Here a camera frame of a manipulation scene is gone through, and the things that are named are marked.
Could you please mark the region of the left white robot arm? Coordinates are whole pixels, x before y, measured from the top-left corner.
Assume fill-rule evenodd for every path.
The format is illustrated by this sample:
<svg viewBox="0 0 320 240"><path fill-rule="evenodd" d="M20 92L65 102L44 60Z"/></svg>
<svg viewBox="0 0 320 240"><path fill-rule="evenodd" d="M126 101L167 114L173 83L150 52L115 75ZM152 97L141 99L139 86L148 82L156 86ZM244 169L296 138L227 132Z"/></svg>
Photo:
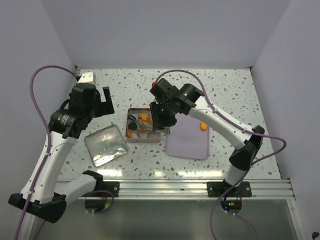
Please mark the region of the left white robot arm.
<svg viewBox="0 0 320 240"><path fill-rule="evenodd" d="M93 118L114 114L110 88L103 87L105 101L91 83L77 83L72 87L69 99L55 111L46 129L46 138L38 163L25 187L13 193L8 203L50 223L56 223L68 205L90 193L99 196L104 191L103 176L92 170L65 187L56 188L56 182L65 160L81 132Z"/></svg>

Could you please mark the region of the lilac plastic tray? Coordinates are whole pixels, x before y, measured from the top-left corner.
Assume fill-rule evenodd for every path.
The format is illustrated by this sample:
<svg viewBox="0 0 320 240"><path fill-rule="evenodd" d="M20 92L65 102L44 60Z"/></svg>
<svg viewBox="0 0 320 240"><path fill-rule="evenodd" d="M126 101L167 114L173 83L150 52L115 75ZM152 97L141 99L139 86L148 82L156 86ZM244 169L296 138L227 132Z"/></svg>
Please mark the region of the lilac plastic tray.
<svg viewBox="0 0 320 240"><path fill-rule="evenodd" d="M166 137L165 152L172 157L205 160L209 156L209 127L200 129L201 121L177 114L177 123Z"/></svg>

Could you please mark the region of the orange flower cookie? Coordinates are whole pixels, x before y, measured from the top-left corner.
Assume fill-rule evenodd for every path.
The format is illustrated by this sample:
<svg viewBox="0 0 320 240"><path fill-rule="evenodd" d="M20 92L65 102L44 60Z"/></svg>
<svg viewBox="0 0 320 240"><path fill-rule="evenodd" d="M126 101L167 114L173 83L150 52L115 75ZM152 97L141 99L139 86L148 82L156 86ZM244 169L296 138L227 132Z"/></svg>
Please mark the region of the orange flower cookie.
<svg viewBox="0 0 320 240"><path fill-rule="evenodd" d="M149 116L147 114L140 114L139 115L139 119L141 119L142 121L147 122L149 119Z"/></svg>
<svg viewBox="0 0 320 240"><path fill-rule="evenodd" d="M130 130L128 130L128 131L126 132L126 137L127 137L127 138L133 138L133 134L132 134L132 132L131 132Z"/></svg>
<svg viewBox="0 0 320 240"><path fill-rule="evenodd" d="M206 131L208 128L208 125L204 122L201 122L199 127L202 131Z"/></svg>

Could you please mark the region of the metal tongs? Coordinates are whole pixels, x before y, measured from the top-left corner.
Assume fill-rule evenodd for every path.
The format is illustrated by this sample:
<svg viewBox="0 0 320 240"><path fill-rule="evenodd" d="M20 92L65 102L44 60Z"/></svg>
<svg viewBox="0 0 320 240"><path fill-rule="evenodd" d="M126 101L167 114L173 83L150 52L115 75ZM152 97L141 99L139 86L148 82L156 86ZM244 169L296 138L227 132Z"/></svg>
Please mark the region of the metal tongs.
<svg viewBox="0 0 320 240"><path fill-rule="evenodd" d="M142 127L145 127L145 128L148 128L148 131L147 132L152 132L152 133L155 133L155 132L161 132L165 135L169 135L171 133L171 130L169 127L164 127L164 128L156 128L150 124L148 124L148 122L146 121L142 121L141 119L138 120L137 122L137 129L139 130L139 126L142 126Z"/></svg>

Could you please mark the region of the silver tin lid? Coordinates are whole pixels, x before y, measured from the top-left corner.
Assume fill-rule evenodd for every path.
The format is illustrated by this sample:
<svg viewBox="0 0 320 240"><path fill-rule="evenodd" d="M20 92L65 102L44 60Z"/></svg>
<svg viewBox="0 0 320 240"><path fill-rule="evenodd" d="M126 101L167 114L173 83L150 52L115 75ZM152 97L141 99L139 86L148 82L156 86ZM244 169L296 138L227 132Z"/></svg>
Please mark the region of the silver tin lid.
<svg viewBox="0 0 320 240"><path fill-rule="evenodd" d="M126 140L117 125L112 124L84 138L95 167L100 167L128 152Z"/></svg>

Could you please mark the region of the black round cookie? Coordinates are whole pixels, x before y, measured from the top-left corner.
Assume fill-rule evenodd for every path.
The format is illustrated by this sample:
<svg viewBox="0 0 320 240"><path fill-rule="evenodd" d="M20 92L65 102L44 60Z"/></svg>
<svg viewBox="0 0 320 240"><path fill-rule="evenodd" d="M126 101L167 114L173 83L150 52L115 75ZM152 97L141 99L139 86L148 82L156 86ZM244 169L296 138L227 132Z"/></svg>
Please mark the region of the black round cookie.
<svg viewBox="0 0 320 240"><path fill-rule="evenodd" d="M128 124L128 129L131 130L131 131L136 131L137 128L138 128L138 125L135 123L135 122L131 122Z"/></svg>

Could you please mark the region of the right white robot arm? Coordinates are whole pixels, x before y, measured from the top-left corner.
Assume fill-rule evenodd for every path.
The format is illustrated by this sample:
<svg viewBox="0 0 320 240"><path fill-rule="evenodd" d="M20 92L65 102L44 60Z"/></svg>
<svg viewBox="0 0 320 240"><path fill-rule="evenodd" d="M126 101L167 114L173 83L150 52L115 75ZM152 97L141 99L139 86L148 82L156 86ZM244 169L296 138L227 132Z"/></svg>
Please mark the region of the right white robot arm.
<svg viewBox="0 0 320 240"><path fill-rule="evenodd" d="M150 93L155 100L150 103L152 128L155 131L168 129L177 123L176 115L183 114L207 124L211 129L224 137L234 151L229 157L230 167L223 180L223 192L235 196L241 190L241 182L249 171L254 158L262 145L265 130L261 126L252 128L247 133L248 125L243 129L235 127L235 119L224 120L220 109L210 106L203 91L186 83L181 88L171 85L164 78L152 84Z"/></svg>

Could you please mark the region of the black sandwich cookie top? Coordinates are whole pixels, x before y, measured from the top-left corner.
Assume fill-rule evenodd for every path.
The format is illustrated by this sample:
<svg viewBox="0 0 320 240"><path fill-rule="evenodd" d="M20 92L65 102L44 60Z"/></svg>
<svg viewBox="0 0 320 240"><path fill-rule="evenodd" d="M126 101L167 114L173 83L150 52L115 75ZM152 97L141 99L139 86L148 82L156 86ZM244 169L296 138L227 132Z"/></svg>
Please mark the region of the black sandwich cookie top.
<svg viewBox="0 0 320 240"><path fill-rule="evenodd" d="M137 114L128 114L128 118L132 121L137 121L139 119Z"/></svg>

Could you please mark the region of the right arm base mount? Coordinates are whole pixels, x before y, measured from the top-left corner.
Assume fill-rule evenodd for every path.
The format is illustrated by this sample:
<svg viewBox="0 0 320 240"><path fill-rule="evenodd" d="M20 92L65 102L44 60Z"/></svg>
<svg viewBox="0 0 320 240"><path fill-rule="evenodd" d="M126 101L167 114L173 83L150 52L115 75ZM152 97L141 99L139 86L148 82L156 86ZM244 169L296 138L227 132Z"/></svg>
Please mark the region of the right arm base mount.
<svg viewBox="0 0 320 240"><path fill-rule="evenodd" d="M251 198L253 196L251 185L248 181L242 181L238 186L232 188L222 197L231 185L225 181L209 181L206 184L207 194L209 198L220 197L219 203L224 211L237 214L243 207L243 198Z"/></svg>

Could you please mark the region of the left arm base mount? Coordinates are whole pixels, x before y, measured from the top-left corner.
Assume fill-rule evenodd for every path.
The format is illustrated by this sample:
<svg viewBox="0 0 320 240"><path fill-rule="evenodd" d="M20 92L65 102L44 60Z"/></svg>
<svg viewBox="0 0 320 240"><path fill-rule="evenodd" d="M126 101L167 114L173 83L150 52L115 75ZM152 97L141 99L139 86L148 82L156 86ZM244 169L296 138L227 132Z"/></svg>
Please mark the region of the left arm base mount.
<svg viewBox="0 0 320 240"><path fill-rule="evenodd" d="M84 207L91 214L102 214L109 211L119 196L119 182L104 182L102 189L84 195Z"/></svg>

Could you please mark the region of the round orange cookie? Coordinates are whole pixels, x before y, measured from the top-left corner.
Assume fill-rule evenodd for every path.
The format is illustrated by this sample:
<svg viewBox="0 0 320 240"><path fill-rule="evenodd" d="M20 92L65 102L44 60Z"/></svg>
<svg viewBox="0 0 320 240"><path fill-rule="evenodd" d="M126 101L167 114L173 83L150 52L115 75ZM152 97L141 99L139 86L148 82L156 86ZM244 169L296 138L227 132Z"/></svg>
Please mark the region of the round orange cookie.
<svg viewBox="0 0 320 240"><path fill-rule="evenodd" d="M142 131L142 132L147 132L148 128L145 128L143 126L139 126L139 130Z"/></svg>

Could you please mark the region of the orange flower cookie top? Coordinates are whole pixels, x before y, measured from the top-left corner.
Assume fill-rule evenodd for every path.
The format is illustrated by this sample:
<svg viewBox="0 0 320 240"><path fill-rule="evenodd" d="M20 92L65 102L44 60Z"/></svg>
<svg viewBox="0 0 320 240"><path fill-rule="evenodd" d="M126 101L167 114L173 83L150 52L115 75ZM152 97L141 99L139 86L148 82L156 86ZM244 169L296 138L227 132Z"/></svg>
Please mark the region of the orange flower cookie top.
<svg viewBox="0 0 320 240"><path fill-rule="evenodd" d="M139 119L141 119L142 121L147 122L149 119L149 116L147 114L140 114L139 115Z"/></svg>

